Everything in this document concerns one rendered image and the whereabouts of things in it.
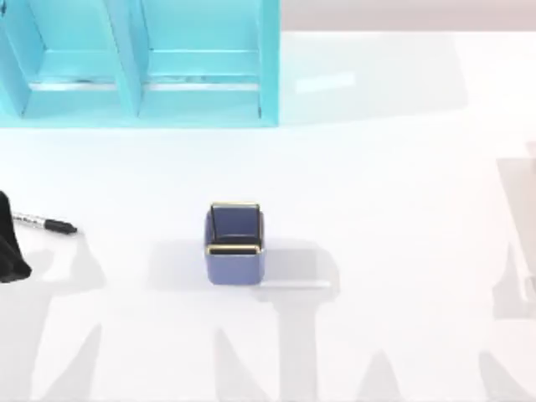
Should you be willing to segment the blue square pen holder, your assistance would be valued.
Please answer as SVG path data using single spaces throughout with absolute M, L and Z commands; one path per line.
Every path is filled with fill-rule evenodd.
M 265 217 L 260 205 L 211 204 L 205 217 L 204 256 L 212 284 L 260 284 L 265 274 Z

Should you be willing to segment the light blue rack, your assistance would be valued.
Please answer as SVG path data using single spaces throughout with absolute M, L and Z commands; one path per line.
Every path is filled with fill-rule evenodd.
M 279 122 L 281 0 L 0 0 L 0 128 Z

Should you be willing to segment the white marker with black cap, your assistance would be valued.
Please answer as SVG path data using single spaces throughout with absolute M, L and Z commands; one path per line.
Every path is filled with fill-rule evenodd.
M 57 219 L 47 219 L 30 214 L 14 213 L 13 220 L 20 224 L 26 224 L 35 228 L 44 229 L 62 235 L 74 235 L 78 229 L 71 223 Z

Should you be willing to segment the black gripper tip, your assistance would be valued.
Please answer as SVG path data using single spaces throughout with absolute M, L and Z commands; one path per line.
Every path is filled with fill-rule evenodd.
M 8 196 L 0 191 L 0 283 L 28 279 L 32 271 L 23 258 L 15 235 Z

